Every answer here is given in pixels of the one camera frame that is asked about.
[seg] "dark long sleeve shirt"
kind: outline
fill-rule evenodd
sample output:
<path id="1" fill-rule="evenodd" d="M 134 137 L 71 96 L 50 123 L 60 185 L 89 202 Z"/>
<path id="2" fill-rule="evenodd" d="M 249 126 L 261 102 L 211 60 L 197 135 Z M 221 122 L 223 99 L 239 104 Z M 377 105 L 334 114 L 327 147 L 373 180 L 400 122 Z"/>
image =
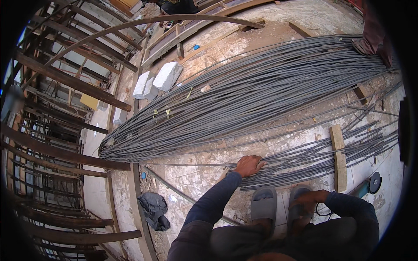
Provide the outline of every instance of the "dark long sleeve shirt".
<path id="1" fill-rule="evenodd" d="M 222 217 L 226 204 L 241 182 L 241 175 L 232 172 L 193 205 L 177 239 L 171 244 L 167 261 L 213 259 L 209 250 L 213 226 Z M 336 192 L 328 195 L 325 204 L 337 215 L 353 217 L 357 222 L 354 242 L 347 247 L 348 252 L 355 253 L 337 260 L 350 257 L 366 259 L 379 241 L 379 227 L 373 205 L 363 199 Z"/>

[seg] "concrete floor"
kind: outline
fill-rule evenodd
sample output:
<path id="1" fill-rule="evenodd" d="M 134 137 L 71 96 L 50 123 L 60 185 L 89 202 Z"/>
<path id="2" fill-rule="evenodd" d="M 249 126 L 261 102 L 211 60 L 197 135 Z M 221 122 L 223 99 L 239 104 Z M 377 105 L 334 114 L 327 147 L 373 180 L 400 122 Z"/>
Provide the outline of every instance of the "concrete floor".
<path id="1" fill-rule="evenodd" d="M 212 47 L 202 51 L 196 58 L 193 57 L 184 63 L 184 70 L 179 81 L 186 79 L 197 71 L 206 68 L 215 62 L 224 60 L 241 52 L 250 51 L 272 43 L 300 38 L 301 36 L 288 26 L 287 21 L 289 20 L 297 21 L 302 26 L 305 26 L 314 33 L 317 33 L 317 35 L 362 32 L 362 17 L 360 15 L 341 4 L 334 4 L 332 1 L 327 0 L 285 1 L 282 2 L 281 5 L 271 3 L 246 10 L 240 14 L 234 15 L 233 17 L 243 19 L 262 17 L 266 20 L 267 25 L 265 28 L 259 30 L 251 30 L 244 33 L 235 32 Z M 194 44 L 203 46 L 229 31 L 232 26 L 236 25 L 229 23 L 217 23 L 201 30 L 199 33 L 185 41 L 184 50 L 186 55 L 186 50 Z M 138 52 L 132 58 L 131 62 L 136 64 L 138 62 L 139 55 L 140 53 Z M 157 72 L 164 63 L 175 60 L 175 56 L 175 52 L 169 53 L 164 57 L 164 59 L 157 62 L 151 70 Z M 133 86 L 136 84 L 136 77 L 137 75 L 132 71 L 123 69 L 119 88 L 116 90 L 115 94 L 118 99 L 131 105 L 133 105 L 134 101 L 131 94 Z M 377 77 L 377 79 L 370 81 L 367 84 L 366 90 L 371 94 L 374 91 L 385 89 L 395 83 L 396 78 L 399 78 L 397 73 L 388 73 L 384 76 Z M 402 100 L 403 97 L 403 88 L 400 88 L 385 100 L 385 110 L 387 112 L 397 114 L 399 111 L 399 101 Z M 301 119 L 304 116 L 312 115 L 319 111 L 325 111 L 356 99 L 355 94 L 350 92 L 347 95 L 342 95 L 325 103 L 318 104 L 294 115 L 289 115 L 289 117 L 284 118 L 280 122 L 276 122 L 276 124 Z M 147 103 L 147 100 L 141 100 L 140 109 Z M 344 113 L 347 112 L 341 109 L 321 117 L 317 117 L 316 120 L 321 122 Z M 96 123 L 99 123 L 100 127 L 107 126 L 111 129 L 116 128 L 116 125 L 110 125 L 108 123 L 111 115 L 111 108 L 109 108 L 107 112 L 97 111 L 93 115 L 91 124 L 96 125 Z M 237 137 L 234 141 L 224 140 L 222 143 L 209 144 L 205 147 L 198 148 L 198 150 L 203 148 L 218 149 L 209 153 L 194 153 L 177 157 L 158 158 L 150 161 L 164 164 L 189 164 L 190 166 L 149 165 L 149 167 L 157 174 L 165 178 L 165 180 L 167 180 L 170 184 L 197 200 L 217 182 L 223 172 L 223 169 L 222 167 L 198 167 L 193 166 L 193 164 L 237 162 L 238 159 L 244 155 L 268 156 L 305 142 L 314 141 L 319 137 L 329 137 L 328 128 L 330 125 L 340 123 L 342 126 L 345 126 L 354 118 L 355 115 L 353 114 L 306 131 L 288 134 L 278 139 L 270 139 L 267 142 L 258 142 L 246 146 L 227 148 L 227 146 L 231 144 L 241 144 L 244 141 L 251 139 L 260 139 L 288 132 L 289 129 L 299 129 L 304 126 L 311 125 L 314 122 L 313 119 L 305 120 L 298 122 L 297 124 L 290 124 L 288 126 L 244 137 Z M 379 120 L 380 122 L 376 126 L 379 127 L 392 122 L 395 119 L 396 117 L 394 116 L 371 112 L 361 123 L 358 124 L 358 126 L 367 124 L 368 122 L 372 122 L 374 120 Z M 391 125 L 385 128 L 384 132 L 385 134 L 389 134 L 396 128 L 396 125 Z M 87 133 L 84 154 L 97 157 L 97 147 L 103 140 L 104 135 L 97 133 L 96 137 L 94 137 L 93 134 L 94 133 L 92 131 L 88 131 Z M 377 218 L 379 220 L 380 236 L 382 236 L 397 206 L 402 185 L 403 166 L 399 162 L 399 149 L 397 146 L 395 146 L 391 151 L 387 151 L 386 153 L 376 157 L 376 163 L 374 163 L 374 159 L 371 158 L 368 161 L 364 161 L 358 165 L 347 168 L 347 192 L 351 191 L 355 186 L 359 185 L 365 178 L 370 176 L 375 171 L 379 171 L 382 176 L 382 187 L 377 194 L 368 194 L 364 197 L 364 199 L 371 202 L 375 206 Z M 126 173 L 112 171 L 111 175 L 113 179 L 116 213 L 121 230 L 134 230 L 136 228 L 133 220 L 132 209 L 130 208 L 131 198 L 129 196 L 129 186 L 127 184 Z M 334 175 L 332 174 L 316 178 L 305 183 L 309 184 L 314 190 L 326 189 L 331 191 L 334 190 Z M 162 195 L 168 204 L 166 217 L 171 223 L 171 228 L 166 232 L 155 232 L 151 229 L 151 235 L 154 240 L 154 247 L 158 258 L 159 260 L 165 260 L 170 244 L 177 237 L 185 217 L 192 205 L 163 184 L 160 184 L 158 181 L 156 181 L 155 184 L 156 186 L 154 185 L 153 179 L 148 177 L 143 183 L 141 183 L 141 190 L 142 192 L 152 191 Z M 286 188 L 277 188 L 278 210 L 275 237 L 278 238 L 283 237 L 287 229 L 286 222 L 290 187 L 291 186 Z M 235 191 L 225 208 L 224 215 L 242 224 L 248 223 L 251 195 L 252 191 Z M 110 206 L 106 199 L 106 185 L 104 179 L 87 176 L 84 178 L 84 201 L 86 208 L 92 210 L 102 218 L 111 218 Z M 328 209 L 325 207 L 321 210 L 321 212 L 327 213 Z M 320 223 L 325 221 L 327 218 L 328 217 L 323 218 L 315 215 L 312 222 Z M 225 225 L 227 225 L 225 222 L 220 221 L 215 225 L 215 227 Z M 130 259 L 143 260 L 138 241 L 128 240 L 124 241 L 123 244 Z M 108 246 L 117 256 L 121 255 L 120 246 L 117 243 L 110 243 Z"/>

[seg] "sandal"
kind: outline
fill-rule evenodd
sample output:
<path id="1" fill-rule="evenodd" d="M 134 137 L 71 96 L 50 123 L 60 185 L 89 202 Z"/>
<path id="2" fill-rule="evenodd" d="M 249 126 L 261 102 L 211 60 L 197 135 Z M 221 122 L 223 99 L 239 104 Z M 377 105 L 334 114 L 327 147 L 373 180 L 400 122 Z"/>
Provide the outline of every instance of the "sandal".
<path id="1" fill-rule="evenodd" d="M 292 202 L 295 201 L 300 195 L 308 191 L 312 191 L 311 187 L 303 184 L 299 184 L 296 187 L 292 188 L 292 190 L 290 191 L 289 205 L 291 205 Z M 303 209 L 302 204 L 293 206 L 291 209 L 289 209 L 288 233 L 292 230 L 293 221 L 299 219 L 300 216 L 303 216 L 304 218 L 313 218 L 314 214 L 307 213 Z"/>
<path id="2" fill-rule="evenodd" d="M 364 56 L 370 56 L 369 54 L 366 53 L 360 41 L 361 39 L 351 39 L 351 44 L 353 45 L 354 49 L 356 49 L 356 51 L 359 54 L 364 55 Z"/>
<path id="3" fill-rule="evenodd" d="M 251 218 L 253 221 L 259 218 L 272 220 L 270 237 L 274 233 L 276 225 L 277 193 L 271 186 L 264 186 L 257 189 L 251 198 Z"/>

